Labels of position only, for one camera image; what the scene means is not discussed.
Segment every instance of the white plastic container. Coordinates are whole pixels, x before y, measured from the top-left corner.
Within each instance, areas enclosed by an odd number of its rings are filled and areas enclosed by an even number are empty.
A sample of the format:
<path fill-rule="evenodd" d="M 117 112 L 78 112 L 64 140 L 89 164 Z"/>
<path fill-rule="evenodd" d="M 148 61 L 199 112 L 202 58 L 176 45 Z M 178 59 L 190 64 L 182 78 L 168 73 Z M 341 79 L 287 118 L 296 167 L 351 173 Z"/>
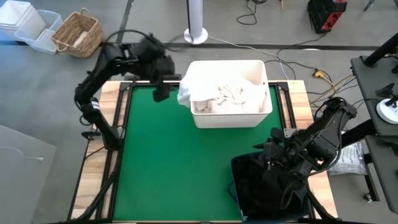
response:
<path fill-rule="evenodd" d="M 6 1 L 0 7 L 0 30 L 14 40 L 20 40 L 15 37 L 15 32 L 35 11 L 29 2 Z"/>
<path fill-rule="evenodd" d="M 61 15 L 47 10 L 36 12 L 18 29 L 15 36 L 39 52 L 55 54 L 57 46 L 51 36 L 63 23 Z"/>
<path fill-rule="evenodd" d="M 260 113 L 206 114 L 197 113 L 195 102 L 191 101 L 193 120 L 198 128 L 253 128 L 272 112 L 271 94 L 264 62 L 260 60 L 215 60 L 192 62 L 189 73 L 212 75 L 238 73 L 255 85 L 266 85 L 266 97 Z"/>

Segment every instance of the white plastic bag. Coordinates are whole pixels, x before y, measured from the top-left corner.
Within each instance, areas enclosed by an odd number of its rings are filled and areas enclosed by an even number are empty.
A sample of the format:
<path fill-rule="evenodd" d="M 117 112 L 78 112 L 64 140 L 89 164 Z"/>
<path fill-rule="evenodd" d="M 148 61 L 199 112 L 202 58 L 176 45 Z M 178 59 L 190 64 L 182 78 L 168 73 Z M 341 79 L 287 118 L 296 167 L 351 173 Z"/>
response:
<path fill-rule="evenodd" d="M 341 150 L 341 156 L 338 162 L 332 168 L 328 169 L 328 173 L 330 175 L 368 174 L 365 168 L 362 144 L 357 142 L 344 147 Z"/>

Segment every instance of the concrete floor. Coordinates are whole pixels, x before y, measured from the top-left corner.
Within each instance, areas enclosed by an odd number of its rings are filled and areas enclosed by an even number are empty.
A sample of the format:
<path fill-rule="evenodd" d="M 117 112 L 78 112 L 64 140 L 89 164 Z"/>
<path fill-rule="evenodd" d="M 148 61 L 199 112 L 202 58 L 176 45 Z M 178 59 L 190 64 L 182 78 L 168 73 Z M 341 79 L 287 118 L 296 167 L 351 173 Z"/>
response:
<path fill-rule="evenodd" d="M 153 32 L 160 40 L 167 41 L 182 33 L 187 26 L 184 2 L 134 0 L 126 28 Z M 127 3 L 127 0 L 32 1 L 36 9 L 56 11 L 64 20 L 71 12 L 86 7 L 102 23 L 104 35 L 120 28 Z M 245 1 L 204 0 L 204 24 L 213 37 L 237 44 L 294 44 L 318 37 L 310 30 L 306 5 L 307 0 L 285 0 L 287 9 L 281 11 L 278 1 L 269 0 L 257 9 L 259 23 L 243 26 L 235 18 L 247 13 Z M 312 44 L 377 46 L 395 34 L 398 30 L 395 22 L 398 10 L 392 0 L 377 0 L 365 13 L 362 12 L 364 5 L 362 0 L 350 1 L 333 31 Z M 135 42 L 137 39 L 135 35 L 126 34 L 123 42 Z M 0 34 L 0 40 L 7 38 Z M 276 53 L 276 50 L 264 50 Z M 285 50 L 281 57 L 325 70 L 336 82 L 351 73 L 351 58 L 369 54 L 363 51 Z M 194 60 L 275 59 L 249 49 L 187 49 L 171 55 L 177 73 L 182 74 Z M 3 96 L 0 98 L 0 124 L 57 147 L 47 180 L 41 194 L 38 192 L 40 199 L 32 223 L 59 222 L 67 217 L 86 145 L 86 140 L 80 136 L 86 128 L 78 122 L 81 114 L 73 104 L 73 91 L 84 79 L 85 71 L 94 67 L 95 60 L 96 54 L 89 59 L 80 59 L 67 54 L 45 55 L 28 46 L 0 45 L 0 95 Z M 312 78 L 311 70 L 296 65 L 293 68 L 297 79 L 305 80 L 308 91 L 329 88 L 324 81 Z M 278 63 L 267 63 L 266 69 L 270 80 L 284 79 Z M 289 68 L 285 67 L 285 71 L 293 77 Z M 340 96 L 349 102 L 362 98 L 358 88 L 350 88 Z M 316 96 L 309 95 L 309 98 L 314 100 Z M 368 118 L 366 108 L 362 106 L 358 117 L 351 120 L 347 128 Z M 375 181 L 381 201 L 369 204 L 362 199 L 367 192 L 363 177 L 330 177 L 340 218 L 357 222 L 398 223 L 398 215 L 388 210 L 380 186 Z"/>

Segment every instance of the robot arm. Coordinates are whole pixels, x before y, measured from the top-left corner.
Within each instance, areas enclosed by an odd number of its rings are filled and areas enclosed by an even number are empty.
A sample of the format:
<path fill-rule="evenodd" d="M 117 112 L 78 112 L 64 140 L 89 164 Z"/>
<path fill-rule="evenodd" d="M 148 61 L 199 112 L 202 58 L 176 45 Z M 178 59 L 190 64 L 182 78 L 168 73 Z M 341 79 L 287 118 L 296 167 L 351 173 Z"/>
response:
<path fill-rule="evenodd" d="M 159 102 L 167 99 L 170 92 L 168 84 L 163 83 L 163 76 L 174 74 L 175 67 L 171 56 L 165 55 L 164 47 L 152 34 L 135 46 L 106 44 L 103 47 L 95 68 L 77 86 L 75 103 L 83 117 L 102 132 L 106 148 L 116 149 L 121 147 L 121 142 L 116 127 L 111 127 L 105 120 L 93 95 L 113 75 L 125 75 L 127 72 L 156 83 L 154 101 Z"/>
<path fill-rule="evenodd" d="M 263 153 L 252 164 L 263 170 L 260 181 L 279 186 L 284 192 L 280 199 L 283 207 L 290 203 L 284 203 L 285 195 L 295 194 L 302 200 L 302 192 L 305 192 L 323 219 L 337 221 L 320 205 L 306 180 L 311 175 L 329 169 L 338 161 L 341 154 L 341 131 L 347 121 L 356 116 L 356 109 L 339 97 L 327 100 L 324 105 L 326 107 L 320 118 L 307 129 L 294 132 L 289 138 L 285 138 L 281 130 L 272 129 L 271 137 L 265 143 L 254 146 L 263 149 Z"/>
<path fill-rule="evenodd" d="M 327 169 L 339 156 L 341 131 L 347 121 L 356 116 L 356 110 L 339 97 L 327 100 L 324 105 L 322 117 L 307 129 L 285 138 L 281 130 L 274 128 L 267 142 L 254 146 L 264 150 L 264 162 L 276 161 L 298 176 Z"/>

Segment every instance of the green table surface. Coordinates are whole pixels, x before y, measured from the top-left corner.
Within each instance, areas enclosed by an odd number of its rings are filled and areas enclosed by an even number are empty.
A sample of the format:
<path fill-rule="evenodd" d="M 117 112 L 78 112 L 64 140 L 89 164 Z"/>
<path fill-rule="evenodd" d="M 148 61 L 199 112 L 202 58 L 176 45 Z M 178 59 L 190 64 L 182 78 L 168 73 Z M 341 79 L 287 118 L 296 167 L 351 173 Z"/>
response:
<path fill-rule="evenodd" d="M 240 220 L 226 189 L 231 159 L 258 151 L 271 128 L 282 128 L 276 90 L 272 113 L 255 128 L 198 129 L 177 90 L 160 103 L 136 87 L 126 130 L 115 221 Z"/>

